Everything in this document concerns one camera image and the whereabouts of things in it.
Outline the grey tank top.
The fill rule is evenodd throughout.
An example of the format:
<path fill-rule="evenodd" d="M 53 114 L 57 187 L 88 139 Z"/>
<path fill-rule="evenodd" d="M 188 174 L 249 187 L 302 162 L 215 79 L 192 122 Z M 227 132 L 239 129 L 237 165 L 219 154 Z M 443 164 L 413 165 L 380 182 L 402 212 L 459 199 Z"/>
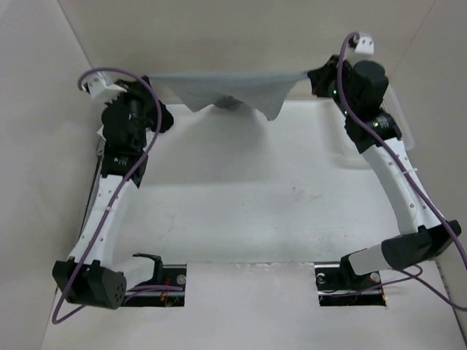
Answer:
<path fill-rule="evenodd" d="M 273 121 L 289 92 L 308 75 L 306 71 L 211 71 L 152 74 L 149 79 L 167 86 L 192 112 L 210 105 L 233 109 L 244 104 Z"/>

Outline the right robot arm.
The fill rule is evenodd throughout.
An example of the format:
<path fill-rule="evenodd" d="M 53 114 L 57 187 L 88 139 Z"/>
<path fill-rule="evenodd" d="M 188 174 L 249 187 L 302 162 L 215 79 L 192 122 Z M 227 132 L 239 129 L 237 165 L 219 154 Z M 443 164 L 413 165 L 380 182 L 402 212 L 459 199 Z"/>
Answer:
<path fill-rule="evenodd" d="M 372 273 L 404 270 L 438 257 L 461 234 L 461 227 L 436 215 L 426 203 L 428 196 L 408 159 L 402 132 L 382 107 L 389 85 L 384 68 L 373 61 L 340 63 L 334 55 L 307 77 L 312 94 L 332 99 L 344 116 L 344 129 L 377 175 L 399 230 L 376 246 L 343 256 L 336 280 L 354 289 Z"/>

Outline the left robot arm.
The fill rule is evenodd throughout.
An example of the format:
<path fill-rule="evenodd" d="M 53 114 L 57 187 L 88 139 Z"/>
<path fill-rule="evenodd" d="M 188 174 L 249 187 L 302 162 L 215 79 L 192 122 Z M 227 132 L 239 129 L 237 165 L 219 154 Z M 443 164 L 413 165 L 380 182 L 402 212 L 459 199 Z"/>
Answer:
<path fill-rule="evenodd" d="M 98 192 L 80 237 L 52 275 L 61 291 L 58 305 L 116 309 L 128 292 L 157 290 L 163 284 L 161 259 L 136 253 L 114 263 L 117 235 L 130 199 L 139 190 L 149 151 L 157 135 L 174 124 L 166 106 L 155 96 L 148 77 L 109 82 L 99 74 L 81 81 L 94 99 L 105 103 L 101 114 L 104 149 Z"/>

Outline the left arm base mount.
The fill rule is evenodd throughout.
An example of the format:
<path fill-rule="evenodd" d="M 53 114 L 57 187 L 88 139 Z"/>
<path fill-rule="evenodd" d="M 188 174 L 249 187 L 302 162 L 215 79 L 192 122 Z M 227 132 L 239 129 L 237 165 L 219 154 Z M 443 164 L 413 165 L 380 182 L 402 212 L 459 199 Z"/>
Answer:
<path fill-rule="evenodd" d="M 185 306 L 187 265 L 167 265 L 159 255 L 136 253 L 123 267 L 127 290 L 122 307 Z"/>

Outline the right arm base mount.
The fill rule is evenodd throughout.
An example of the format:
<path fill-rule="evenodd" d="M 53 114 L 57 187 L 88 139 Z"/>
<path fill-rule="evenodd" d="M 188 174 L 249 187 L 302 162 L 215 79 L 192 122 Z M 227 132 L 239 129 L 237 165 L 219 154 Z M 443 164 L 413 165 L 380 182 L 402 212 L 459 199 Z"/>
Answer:
<path fill-rule="evenodd" d="M 318 302 L 322 307 L 386 306 L 379 272 L 344 278 L 338 263 L 314 266 Z"/>

